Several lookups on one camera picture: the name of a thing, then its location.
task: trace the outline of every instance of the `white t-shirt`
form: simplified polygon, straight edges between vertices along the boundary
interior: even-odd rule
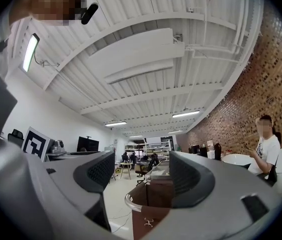
[[[281,145],[279,140],[275,135],[269,139],[260,138],[259,143],[256,148],[256,153],[261,157],[262,160],[269,164],[275,165],[279,152],[281,150]],[[263,171],[257,165],[255,159],[253,159],[249,171],[255,175],[262,174]]]

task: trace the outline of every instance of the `ceiling light fixture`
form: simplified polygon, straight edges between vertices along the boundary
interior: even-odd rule
[[[120,125],[126,125],[126,122],[112,122],[112,123],[107,123],[105,126],[120,126]]]
[[[30,64],[31,64],[31,60],[33,58],[34,55],[34,51],[37,47],[37,44],[39,43],[40,38],[33,33],[30,37],[29,43],[27,44],[27,48],[25,51],[25,56],[24,56],[24,60],[23,60],[23,69],[24,71],[28,72]]]
[[[183,130],[174,130],[174,131],[169,131],[168,134],[173,134],[173,133],[179,133],[182,132]]]
[[[182,114],[174,114],[174,115],[172,115],[172,118],[186,117],[186,116],[198,114],[199,112],[200,111],[197,110],[197,111],[186,112],[186,113],[182,113]]]

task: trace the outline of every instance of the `man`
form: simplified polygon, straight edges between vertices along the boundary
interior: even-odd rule
[[[23,18],[33,17],[50,25],[66,26],[80,18],[84,0],[13,0],[0,16],[0,77],[8,71],[7,42],[10,26]]]

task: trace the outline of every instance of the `desk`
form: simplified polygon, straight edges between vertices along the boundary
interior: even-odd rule
[[[128,172],[129,172],[129,177],[130,177],[130,179],[131,179],[130,169],[131,169],[131,165],[132,165],[132,164],[133,164],[132,162],[122,162],[122,163],[121,163],[121,165],[123,166],[123,167],[122,167],[122,172],[121,172],[121,178],[122,178],[122,175],[123,175],[124,166],[127,166],[127,170],[128,170]]]

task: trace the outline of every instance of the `floor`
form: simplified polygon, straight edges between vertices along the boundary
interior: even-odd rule
[[[127,169],[121,174],[116,174],[116,180],[111,179],[104,191],[104,202],[112,233],[127,240],[133,240],[132,213],[125,204],[124,198],[127,193],[136,187],[137,173],[130,171],[131,179]]]

